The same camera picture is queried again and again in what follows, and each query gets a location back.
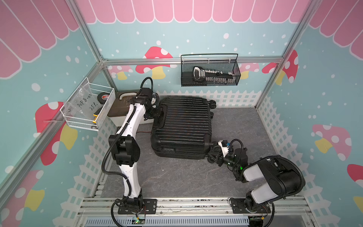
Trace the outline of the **black hard-shell suitcase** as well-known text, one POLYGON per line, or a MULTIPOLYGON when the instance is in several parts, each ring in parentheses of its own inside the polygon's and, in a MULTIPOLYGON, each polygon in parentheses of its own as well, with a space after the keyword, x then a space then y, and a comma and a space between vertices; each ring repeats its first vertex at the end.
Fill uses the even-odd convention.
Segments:
POLYGON ((164 158, 204 159, 212 144, 212 119, 216 101, 194 96, 170 96, 159 104, 151 147, 164 158))

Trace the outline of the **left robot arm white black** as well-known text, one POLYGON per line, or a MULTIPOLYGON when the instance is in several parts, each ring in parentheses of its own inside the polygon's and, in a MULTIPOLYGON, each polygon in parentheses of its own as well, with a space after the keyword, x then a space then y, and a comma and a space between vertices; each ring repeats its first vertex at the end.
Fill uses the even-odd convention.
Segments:
POLYGON ((126 119, 117 133, 110 135, 109 149, 101 164, 103 174, 123 178, 124 195, 115 205, 135 214, 145 209, 137 173, 141 151, 135 137, 142 120, 154 119, 161 114, 157 106, 159 97, 153 87, 153 79, 145 78, 136 95, 127 101, 130 105, 126 119))

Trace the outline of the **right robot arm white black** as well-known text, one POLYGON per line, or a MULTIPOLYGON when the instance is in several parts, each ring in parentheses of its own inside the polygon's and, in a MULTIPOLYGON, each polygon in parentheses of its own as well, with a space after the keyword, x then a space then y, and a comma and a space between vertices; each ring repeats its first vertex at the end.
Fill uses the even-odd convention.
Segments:
POLYGON ((226 165, 238 182, 265 181, 263 185, 247 192, 245 198, 230 199, 234 213, 269 212, 268 206, 273 202, 296 195, 305 186, 302 171, 280 155, 267 156, 249 163, 247 148, 239 139, 210 144, 207 158, 209 163, 226 165))

